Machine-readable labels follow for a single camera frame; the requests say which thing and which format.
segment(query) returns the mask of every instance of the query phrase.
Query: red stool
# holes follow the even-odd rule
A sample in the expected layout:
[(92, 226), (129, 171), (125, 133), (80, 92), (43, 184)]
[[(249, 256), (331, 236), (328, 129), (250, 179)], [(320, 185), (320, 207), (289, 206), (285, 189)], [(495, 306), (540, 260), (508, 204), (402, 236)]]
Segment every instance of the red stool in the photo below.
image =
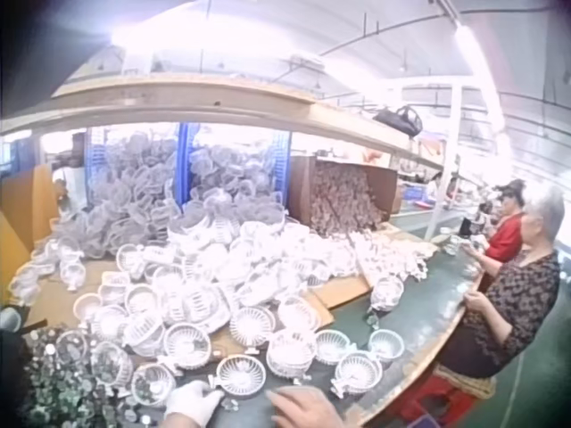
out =
[(441, 397), (447, 401), (446, 413), (436, 417), (441, 426), (449, 426), (458, 422), (478, 399), (452, 386), (442, 377), (431, 375), (418, 387), (412, 387), (401, 396), (399, 416), (407, 422), (416, 421), (422, 415), (428, 414), (421, 401), (427, 397)]

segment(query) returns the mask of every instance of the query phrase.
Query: black fan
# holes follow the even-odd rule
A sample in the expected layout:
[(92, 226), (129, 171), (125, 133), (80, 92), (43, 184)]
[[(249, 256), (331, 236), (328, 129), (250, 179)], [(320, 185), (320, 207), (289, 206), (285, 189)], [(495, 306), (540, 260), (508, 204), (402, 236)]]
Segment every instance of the black fan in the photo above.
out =
[(385, 108), (377, 113), (373, 120), (398, 129), (410, 137), (417, 136), (422, 131), (422, 119), (408, 105), (397, 111), (390, 111)]

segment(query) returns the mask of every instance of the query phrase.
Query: metal pole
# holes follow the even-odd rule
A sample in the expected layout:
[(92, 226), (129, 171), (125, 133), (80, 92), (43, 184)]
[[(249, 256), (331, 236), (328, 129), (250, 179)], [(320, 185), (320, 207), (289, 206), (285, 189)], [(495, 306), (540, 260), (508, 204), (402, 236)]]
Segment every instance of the metal pole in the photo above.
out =
[(462, 117), (462, 85), (452, 85), (450, 113), (448, 140), (446, 141), (446, 147), (444, 149), (443, 178), (440, 183), (440, 188), (438, 189), (438, 194), (436, 196), (436, 205), (434, 206), (434, 211), (432, 213), (432, 217), (430, 218), (430, 223), (428, 223), (428, 229), (426, 230), (426, 241), (429, 241), (434, 235), (436, 225), (438, 224), (438, 218), (440, 217), (440, 214), (443, 210), (444, 196), (446, 195), (446, 190), (448, 189), (448, 184), (450, 183), (452, 176), (452, 169), (454, 168), (454, 162), (456, 160), (460, 120)]

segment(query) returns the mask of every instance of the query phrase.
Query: red shirt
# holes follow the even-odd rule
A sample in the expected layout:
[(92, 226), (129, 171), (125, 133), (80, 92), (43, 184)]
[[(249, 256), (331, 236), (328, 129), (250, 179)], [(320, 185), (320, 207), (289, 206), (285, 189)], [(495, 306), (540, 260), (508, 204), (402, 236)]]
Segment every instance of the red shirt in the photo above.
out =
[[(514, 259), (521, 250), (521, 217), (523, 213), (506, 218), (500, 224), (498, 230), (489, 241), (490, 247), (485, 251), (485, 255), (506, 263)], [(479, 292), (486, 292), (492, 285), (493, 277), (484, 273), (482, 281), (478, 287)]]

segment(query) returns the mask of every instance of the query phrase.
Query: gloved hand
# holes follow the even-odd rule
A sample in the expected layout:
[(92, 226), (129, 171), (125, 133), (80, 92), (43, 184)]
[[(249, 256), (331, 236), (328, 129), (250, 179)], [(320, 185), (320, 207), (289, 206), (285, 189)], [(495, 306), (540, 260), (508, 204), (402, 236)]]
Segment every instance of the gloved hand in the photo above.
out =
[(204, 428), (222, 397), (224, 397), (224, 392), (213, 391), (208, 383), (192, 381), (177, 388), (169, 395), (164, 416), (180, 413), (190, 417)]

